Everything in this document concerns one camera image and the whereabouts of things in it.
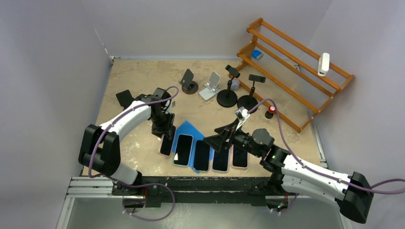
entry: smartphone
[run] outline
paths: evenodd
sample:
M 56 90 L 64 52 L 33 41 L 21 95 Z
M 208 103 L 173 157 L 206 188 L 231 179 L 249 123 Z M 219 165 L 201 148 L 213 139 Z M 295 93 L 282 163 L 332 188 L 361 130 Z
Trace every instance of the smartphone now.
M 176 132 L 176 127 L 173 126 L 172 128 L 174 129 L 173 133 L 175 133 Z M 174 136 L 172 136 L 172 138 L 170 140 L 167 137 L 165 137 L 165 135 L 163 135 L 161 143 L 160 143 L 159 153 L 162 154 L 162 155 L 165 155 L 165 156 L 170 156 L 171 148 L 173 146 L 173 140 L 174 140 Z
M 195 143 L 194 152 L 194 169 L 197 171 L 207 172 L 210 165 L 211 147 L 202 140 Z
M 229 149 L 224 149 L 219 153 L 214 151 L 213 158 L 213 171 L 217 172 L 228 172 L 229 169 Z
M 232 166 L 235 168 L 247 168 L 249 153 L 237 146 L 232 149 Z
M 192 149 L 192 136 L 180 134 L 177 137 L 176 149 L 174 151 L 173 164 L 177 166 L 188 166 Z

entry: robotic hand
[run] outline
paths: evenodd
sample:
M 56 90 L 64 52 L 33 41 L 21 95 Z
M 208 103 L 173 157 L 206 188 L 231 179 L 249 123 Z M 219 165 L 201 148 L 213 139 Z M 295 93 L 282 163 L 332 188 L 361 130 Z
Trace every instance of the robotic hand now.
M 216 152 L 232 145 L 261 158 L 260 165 L 272 173 L 269 183 L 281 186 L 284 191 L 299 193 L 336 205 L 345 217 L 365 223 L 373 200 L 373 193 L 348 185 L 352 183 L 370 189 L 366 178 L 357 172 L 351 176 L 334 172 L 304 161 L 274 144 L 266 129 L 256 129 L 251 135 L 242 131 L 250 114 L 243 107 L 235 112 L 237 119 L 219 127 L 218 133 L 204 138 Z
M 157 88 L 153 94 L 132 98 L 130 105 L 112 120 L 100 126 L 89 125 L 83 135 L 79 163 L 126 184 L 141 184 L 142 174 L 121 162 L 119 143 L 146 120 L 152 121 L 152 134 L 157 137 L 165 135 L 171 140 L 174 137 L 174 114 L 171 112 L 174 101 L 170 98 L 167 90 Z

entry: phone holder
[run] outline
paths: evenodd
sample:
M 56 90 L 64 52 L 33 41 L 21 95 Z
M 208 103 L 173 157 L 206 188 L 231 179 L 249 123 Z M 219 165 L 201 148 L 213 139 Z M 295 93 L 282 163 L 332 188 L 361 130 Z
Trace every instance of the phone holder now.
M 200 91 L 200 95 L 204 100 L 209 100 L 214 95 L 219 93 L 220 88 L 218 84 L 220 80 L 221 77 L 215 71 L 213 71 L 211 73 L 210 79 L 208 80 L 208 83 L 205 84 L 206 88 Z
M 258 75 L 249 75 L 249 80 L 253 81 L 253 86 L 250 88 L 250 93 L 249 95 L 244 95 L 238 99 L 237 105 L 239 107 L 244 107 L 248 111 L 250 111 L 254 106 L 258 104 L 257 99 L 253 97 L 253 94 L 255 93 L 255 82 L 259 83 L 264 83 L 266 81 L 266 78 L 264 76 L 258 76 Z
M 183 78 L 179 81 L 181 90 L 186 94 L 194 94 L 198 91 L 198 84 L 193 81 L 194 74 L 190 69 L 187 69 Z
M 232 80 L 234 78 L 239 78 L 240 73 L 236 68 L 227 65 L 225 69 L 229 72 L 232 76 L 232 79 L 228 80 L 228 87 L 226 90 L 222 90 L 218 93 L 216 100 L 218 104 L 222 107 L 233 107 L 238 102 L 238 96 L 234 91 L 231 91 Z

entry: beige tabletop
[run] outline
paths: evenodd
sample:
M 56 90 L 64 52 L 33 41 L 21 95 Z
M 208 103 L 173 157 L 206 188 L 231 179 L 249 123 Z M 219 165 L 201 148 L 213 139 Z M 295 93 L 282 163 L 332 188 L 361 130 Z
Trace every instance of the beige tabletop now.
M 194 73 L 194 81 L 199 85 L 199 91 L 205 88 L 212 71 L 216 71 L 221 76 L 219 83 L 221 89 L 226 88 L 228 81 L 225 66 L 229 64 L 236 67 L 239 61 L 139 61 L 139 60 L 115 60 L 112 66 L 110 78 L 103 98 L 103 102 L 98 114 L 96 125 L 109 121 L 123 108 L 119 105 L 116 94 L 129 89 L 133 97 L 139 94 L 151 94 L 157 87 L 166 89 L 169 86 L 179 86 L 186 69 Z M 249 74 L 247 70 L 241 72 L 241 79 Z M 175 89 L 170 89 L 169 93 L 174 94 Z M 242 96 L 248 92 L 240 87 L 236 94 Z M 203 135 L 210 136 L 216 134 L 213 130 L 217 127 L 227 125 L 235 120 L 232 108 L 223 108 L 218 105 L 216 98 L 208 101 L 201 98 L 198 93 L 188 95 L 181 90 L 174 98 L 176 106 L 174 125 L 180 126 L 184 121 L 189 121 Z M 252 133 L 257 128 L 266 128 L 270 135 L 275 138 L 275 144 L 285 148 L 281 141 L 280 132 L 277 125 L 277 118 L 266 119 L 264 116 L 267 108 L 260 106 L 258 111 L 250 116 L 244 124 L 243 130 Z M 227 173 L 214 172 L 209 170 L 205 173 L 197 174 L 189 167 L 180 167 L 173 164 L 173 153 L 170 157 L 159 154 L 160 139 L 151 134 L 152 122 L 143 122 L 130 132 L 121 141 L 121 160 L 130 167 L 140 171 L 144 176 L 218 176 L 218 177 L 264 177 L 269 176 L 259 165 L 259 158 L 249 155 L 249 165 L 247 169 L 237 169 L 230 166 Z M 289 125 L 282 122 L 282 128 L 287 143 L 294 152 L 304 160 L 311 163 L 320 164 L 319 152 L 315 142 L 311 126 L 305 128 L 301 133 L 297 133 Z M 83 175 L 87 175 L 87 167 L 84 168 Z

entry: white wall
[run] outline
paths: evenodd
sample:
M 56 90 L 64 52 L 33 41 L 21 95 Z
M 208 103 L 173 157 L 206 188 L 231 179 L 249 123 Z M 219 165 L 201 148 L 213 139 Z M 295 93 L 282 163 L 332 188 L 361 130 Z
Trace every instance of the white wall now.
M 55 228 L 109 58 L 80 0 L 2 0 L 0 31 L 0 228 Z
M 328 165 L 371 184 L 405 177 L 404 12 L 400 0 L 334 0 L 309 46 L 356 76 L 315 119 Z M 367 224 L 354 227 L 404 228 L 404 206 L 404 194 L 376 194 Z
M 259 17 L 308 44 L 332 0 L 83 0 L 109 55 L 236 58 Z

